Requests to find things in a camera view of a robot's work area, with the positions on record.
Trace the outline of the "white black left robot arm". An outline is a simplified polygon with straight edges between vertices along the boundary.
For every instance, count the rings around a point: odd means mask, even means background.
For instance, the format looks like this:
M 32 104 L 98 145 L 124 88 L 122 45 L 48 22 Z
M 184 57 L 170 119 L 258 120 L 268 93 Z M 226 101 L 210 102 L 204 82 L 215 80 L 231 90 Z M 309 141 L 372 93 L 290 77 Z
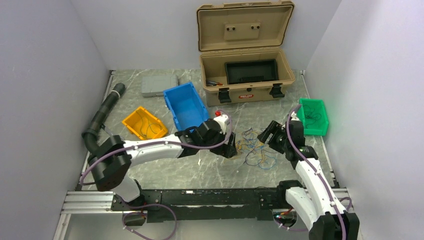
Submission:
M 232 119 L 228 115 L 210 118 L 199 126 L 162 138 L 123 141 L 115 135 L 110 149 L 105 145 L 99 147 L 95 153 L 96 160 L 89 163 L 80 178 L 80 184 L 86 186 L 85 178 L 92 174 L 92 184 L 98 191 L 111 191 L 129 209 L 137 210 L 143 205 L 144 196 L 138 181 L 129 177 L 130 168 L 156 160 L 194 156 L 200 150 L 208 150 L 228 159 L 236 155 L 235 134 Z

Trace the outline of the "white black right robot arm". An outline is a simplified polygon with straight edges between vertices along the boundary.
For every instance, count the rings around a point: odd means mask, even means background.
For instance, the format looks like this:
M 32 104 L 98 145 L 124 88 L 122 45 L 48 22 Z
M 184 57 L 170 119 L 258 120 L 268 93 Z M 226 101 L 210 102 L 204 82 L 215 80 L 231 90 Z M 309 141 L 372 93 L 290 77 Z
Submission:
M 306 145 L 304 126 L 290 119 L 285 124 L 271 121 L 257 139 L 284 154 L 301 181 L 285 180 L 277 186 L 276 203 L 295 210 L 308 231 L 310 240 L 356 240 L 360 220 L 342 204 L 322 174 L 313 147 Z

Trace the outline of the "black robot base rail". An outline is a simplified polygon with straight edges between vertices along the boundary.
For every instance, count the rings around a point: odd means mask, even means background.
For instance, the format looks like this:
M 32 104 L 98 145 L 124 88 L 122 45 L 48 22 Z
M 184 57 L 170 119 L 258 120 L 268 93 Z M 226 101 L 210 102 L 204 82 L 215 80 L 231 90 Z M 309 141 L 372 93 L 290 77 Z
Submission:
M 165 221 L 272 220 L 291 207 L 276 187 L 218 189 L 144 189 L 141 199 L 126 203 L 113 196 L 111 211 L 143 211 L 148 223 Z

